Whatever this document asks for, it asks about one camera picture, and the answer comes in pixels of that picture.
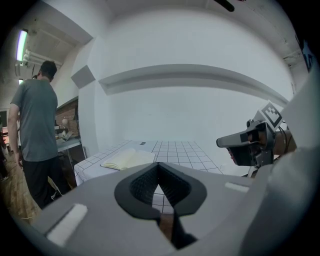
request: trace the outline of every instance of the fluorescent light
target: fluorescent light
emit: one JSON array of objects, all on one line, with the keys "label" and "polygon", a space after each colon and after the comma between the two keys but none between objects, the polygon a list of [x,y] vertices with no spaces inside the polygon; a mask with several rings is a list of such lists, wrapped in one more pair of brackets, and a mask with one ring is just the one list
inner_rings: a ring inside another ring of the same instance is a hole
[{"label": "fluorescent light", "polygon": [[25,42],[27,39],[27,32],[24,30],[21,30],[20,36],[19,36],[19,42],[18,42],[18,49],[16,51],[16,59],[20,62],[22,62],[24,58],[24,48],[25,48]]}]

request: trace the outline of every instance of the man's arm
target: man's arm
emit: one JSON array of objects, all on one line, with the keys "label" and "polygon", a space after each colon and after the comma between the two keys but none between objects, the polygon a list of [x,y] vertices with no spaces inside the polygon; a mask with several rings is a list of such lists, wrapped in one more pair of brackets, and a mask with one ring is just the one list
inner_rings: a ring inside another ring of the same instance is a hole
[{"label": "man's arm", "polygon": [[14,152],[15,161],[20,167],[22,167],[22,164],[20,163],[20,161],[22,160],[22,156],[18,148],[18,138],[17,138],[17,133],[18,133],[17,120],[18,120],[19,110],[20,110],[19,106],[13,103],[10,104],[9,117],[8,117],[8,134],[9,134],[10,146]]}]

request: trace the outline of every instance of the book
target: book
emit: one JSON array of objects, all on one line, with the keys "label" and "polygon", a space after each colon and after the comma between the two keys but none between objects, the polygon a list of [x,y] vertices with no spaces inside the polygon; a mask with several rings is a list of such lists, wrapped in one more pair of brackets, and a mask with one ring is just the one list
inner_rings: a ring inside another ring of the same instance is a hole
[{"label": "book", "polygon": [[154,159],[154,153],[128,148],[123,151],[119,151],[108,160],[103,162],[101,166],[120,171],[135,166],[151,164],[154,162]]}]

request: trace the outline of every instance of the man's hand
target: man's hand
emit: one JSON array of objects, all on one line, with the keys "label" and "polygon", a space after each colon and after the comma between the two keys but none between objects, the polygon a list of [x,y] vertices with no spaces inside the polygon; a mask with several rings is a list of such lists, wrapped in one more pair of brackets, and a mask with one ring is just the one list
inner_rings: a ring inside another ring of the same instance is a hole
[{"label": "man's hand", "polygon": [[14,159],[17,165],[22,169],[22,154],[20,150],[17,153],[14,153]]}]

